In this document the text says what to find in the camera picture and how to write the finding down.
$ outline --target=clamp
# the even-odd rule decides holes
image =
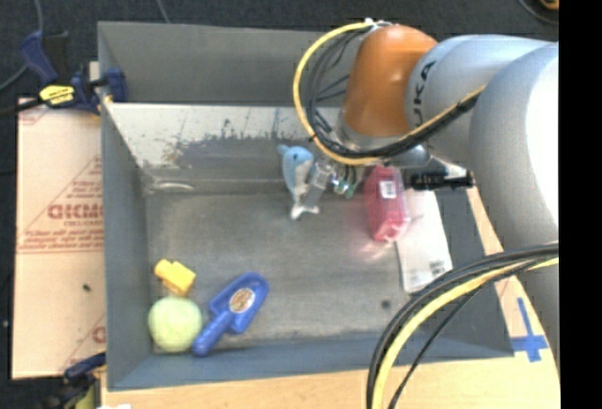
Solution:
[[[96,383],[92,372],[106,364],[106,354],[99,353],[84,359],[65,370],[63,384],[52,396],[35,404],[31,409],[73,409]]]
[[[85,67],[70,75],[65,57],[68,35],[63,32],[44,37],[41,31],[36,31],[21,44],[27,67],[40,76],[41,90],[36,104],[99,115],[101,101],[97,87],[109,87],[114,102],[125,102],[128,89],[119,68],[109,68],[99,80],[90,80]]]

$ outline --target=blue plastic toy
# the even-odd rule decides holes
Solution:
[[[267,280],[255,272],[247,272],[230,283],[209,303],[214,318],[194,340],[193,354],[208,355],[226,332],[245,332],[269,291]]]
[[[308,176],[313,168],[314,156],[303,147],[278,145],[278,153],[282,155],[282,175],[286,187],[293,196],[291,218],[296,219],[302,212],[317,213],[319,209],[306,208],[301,203],[301,196],[308,191]]]

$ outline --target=wooden table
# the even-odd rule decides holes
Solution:
[[[489,253],[501,250],[476,190],[470,202]],[[497,285],[509,336],[543,335],[528,297],[515,279]],[[406,367],[394,368],[386,401]],[[101,374],[104,405],[129,403],[133,409],[361,409],[366,407],[366,370],[282,377],[257,381],[183,385],[132,391],[107,391]],[[400,399],[404,408],[554,408],[560,407],[560,385],[551,351],[516,352],[513,357],[453,360],[420,366]]]

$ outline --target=white label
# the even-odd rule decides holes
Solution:
[[[397,242],[404,289],[415,293],[452,268],[452,258],[434,192],[405,191],[412,217]]]
[[[397,198],[394,181],[380,181],[380,196],[382,198]]]

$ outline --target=yellow cable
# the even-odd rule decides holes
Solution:
[[[531,267],[530,270],[555,264],[558,263],[558,261],[558,258],[547,260],[545,262],[535,265],[534,267]],[[395,359],[397,359],[399,352],[401,351],[407,340],[410,338],[410,336],[426,319],[431,317],[431,315],[433,315],[440,308],[447,305],[449,302],[454,301],[455,299],[461,297],[466,293],[478,289],[479,287],[486,284],[492,278],[498,275],[512,272],[514,269],[519,268],[522,263],[524,262],[513,263],[512,265],[509,265],[507,267],[496,269],[487,272],[486,274],[476,276],[468,280],[467,282],[456,286],[447,292],[444,292],[435,300],[431,301],[426,306],[424,306],[419,312],[417,312],[417,314],[404,325],[397,337],[393,340],[393,342],[385,352],[385,356],[383,357],[378,374],[376,376],[376,380],[374,382],[374,392],[372,394],[372,408],[377,409],[379,407],[382,407],[385,384],[387,382],[387,378],[391,371],[391,368],[395,363]]]
[[[370,26],[374,26],[374,23],[373,22],[361,22],[361,23],[347,24],[345,26],[341,26],[340,28],[329,31],[325,35],[322,35],[303,54],[303,56],[301,57],[301,60],[299,61],[299,65],[297,66],[297,69],[294,72],[293,101],[294,101],[294,108],[297,112],[297,115],[299,116],[299,119],[301,120],[301,124],[303,125],[305,130],[308,132],[309,137],[313,138],[314,143],[323,153],[328,155],[330,158],[332,158],[336,162],[339,162],[344,165],[368,165],[372,162],[376,162],[378,160],[378,158],[377,157],[364,157],[364,158],[343,157],[343,156],[340,156],[338,153],[335,153],[334,151],[328,149],[318,139],[318,137],[316,136],[316,133],[314,132],[311,125],[309,124],[305,110],[303,109],[303,105],[301,104],[301,97],[299,95],[299,87],[301,85],[301,74],[303,72],[303,69],[308,64],[308,61],[311,58],[311,56],[318,50],[318,48],[320,48],[329,39],[333,39],[336,36],[340,35],[341,33],[346,33],[347,31],[354,31],[357,29],[368,28]]]
[[[322,35],[320,38],[318,38],[316,41],[314,41],[313,44],[309,47],[309,49],[303,54],[303,56],[301,57],[301,60],[299,61],[299,65],[297,66],[297,69],[294,73],[294,78],[293,78],[294,108],[297,112],[297,115],[299,116],[299,120],[301,120],[301,124],[305,128],[306,132],[308,132],[309,137],[313,139],[316,146],[324,154],[328,155],[330,158],[332,158],[336,162],[339,162],[340,164],[344,164],[344,165],[369,165],[374,162],[377,162],[378,160],[380,160],[380,158],[379,157],[362,157],[362,158],[345,157],[343,155],[339,155],[338,153],[332,151],[331,149],[328,149],[322,143],[322,141],[320,141],[320,139],[316,136],[316,133],[313,130],[313,127],[309,123],[308,118],[305,113],[305,110],[303,109],[303,105],[301,103],[301,96],[299,94],[300,86],[301,86],[301,75],[302,75],[303,70],[305,69],[306,65],[308,64],[308,61],[311,58],[311,56],[327,41],[335,38],[336,36],[340,35],[341,33],[346,33],[347,31],[354,31],[354,30],[363,29],[363,28],[368,28],[370,26],[375,26],[374,22],[361,22],[361,23],[347,24],[340,28],[329,31],[325,35]],[[469,99],[479,96],[483,92],[483,90],[485,90],[485,85],[477,88],[476,90],[474,90],[471,93],[468,93],[466,95],[466,97],[464,97],[460,101],[460,103],[467,102]],[[433,123],[437,122],[442,117],[445,117],[446,115],[448,115],[451,111],[453,111],[456,108],[456,106],[457,106],[457,103],[448,107],[447,109],[445,109],[444,111],[442,111],[441,113],[436,115],[435,117],[429,119],[428,121],[426,121],[419,127],[415,128],[413,131],[411,131],[411,132],[405,134],[404,136],[402,136],[401,138],[399,138],[396,143],[399,143],[399,142],[405,140],[406,138],[413,136],[414,134],[420,133],[422,130],[429,127]]]

